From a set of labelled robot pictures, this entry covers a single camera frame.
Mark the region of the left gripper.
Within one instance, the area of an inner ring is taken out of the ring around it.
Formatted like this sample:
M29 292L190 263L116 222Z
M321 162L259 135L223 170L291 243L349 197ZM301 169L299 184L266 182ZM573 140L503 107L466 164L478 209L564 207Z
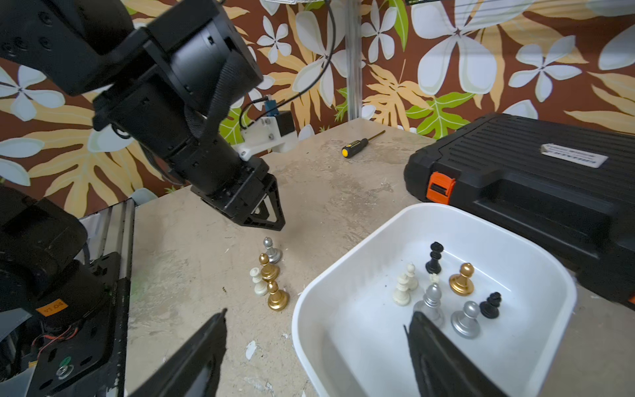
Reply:
M285 218L276 177L260 157L244 161L238 174L214 194L192 186L191 192L239 226L281 231Z

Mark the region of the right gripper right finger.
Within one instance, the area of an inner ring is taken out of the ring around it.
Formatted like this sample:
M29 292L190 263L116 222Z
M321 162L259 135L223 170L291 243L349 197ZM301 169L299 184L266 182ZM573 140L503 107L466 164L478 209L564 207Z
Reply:
M421 396L504 395L424 314L404 330Z

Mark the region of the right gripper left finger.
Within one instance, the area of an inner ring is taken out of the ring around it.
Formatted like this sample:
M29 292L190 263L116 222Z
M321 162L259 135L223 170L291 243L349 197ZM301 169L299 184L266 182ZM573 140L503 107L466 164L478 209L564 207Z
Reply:
M132 397L215 397L227 351L226 313L213 315Z

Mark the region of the silver chess piece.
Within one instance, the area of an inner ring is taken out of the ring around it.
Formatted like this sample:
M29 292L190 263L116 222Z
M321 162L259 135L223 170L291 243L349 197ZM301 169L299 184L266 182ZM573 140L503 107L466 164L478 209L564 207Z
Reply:
M282 259L282 251L275 247L273 240L269 237L265 237L263 245L266 248L266 255L268 256L270 263L276 264L280 262Z
M442 296L439 284L430 284L423 299L413 306L413 312L423 314L436 327L441 328L445 323L445 316L441 309Z
M455 332L466 339L474 339L481 333L481 326L477 321L480 307L474 301L467 301L462 310L451 315L451 325Z

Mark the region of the black chess pawn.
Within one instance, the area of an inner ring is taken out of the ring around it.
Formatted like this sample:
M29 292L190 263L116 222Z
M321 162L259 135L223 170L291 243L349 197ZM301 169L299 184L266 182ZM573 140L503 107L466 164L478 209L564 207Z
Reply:
M499 317L499 306L502 302L502 296L499 292L494 292L480 303L481 314L487 319L497 319Z

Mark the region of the white chess piece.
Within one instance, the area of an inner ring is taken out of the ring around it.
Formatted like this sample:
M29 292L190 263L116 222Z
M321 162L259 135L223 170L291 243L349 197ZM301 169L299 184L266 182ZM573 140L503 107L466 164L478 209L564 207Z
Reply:
M407 265L406 276L408 280L408 289L411 291L418 289L419 283L416 276L416 267L414 264L410 263Z

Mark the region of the white storage box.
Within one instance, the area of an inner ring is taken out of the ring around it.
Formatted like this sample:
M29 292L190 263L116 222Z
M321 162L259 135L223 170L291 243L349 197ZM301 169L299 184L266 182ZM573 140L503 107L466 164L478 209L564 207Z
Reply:
M416 396L413 316L494 388L535 396L574 309L572 277L531 241L457 208L410 206L301 294L292 334L321 396Z

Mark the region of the black chess piece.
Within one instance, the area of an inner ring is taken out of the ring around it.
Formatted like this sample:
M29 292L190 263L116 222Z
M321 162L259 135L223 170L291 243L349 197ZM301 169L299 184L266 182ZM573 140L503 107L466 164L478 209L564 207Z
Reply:
M425 268L428 274L438 275L442 271L440 260L442 259L444 247L441 243L434 242L430 249L430 260L426 263Z

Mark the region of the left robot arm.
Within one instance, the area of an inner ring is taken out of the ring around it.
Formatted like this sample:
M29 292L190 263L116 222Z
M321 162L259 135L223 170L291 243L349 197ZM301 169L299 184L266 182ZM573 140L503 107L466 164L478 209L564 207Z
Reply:
M66 94L99 91L96 130L140 143L164 176L188 183L241 226L279 231L277 181L220 133L263 76L217 1L182 1L137 28L119 1L4 1L1 56L41 71Z

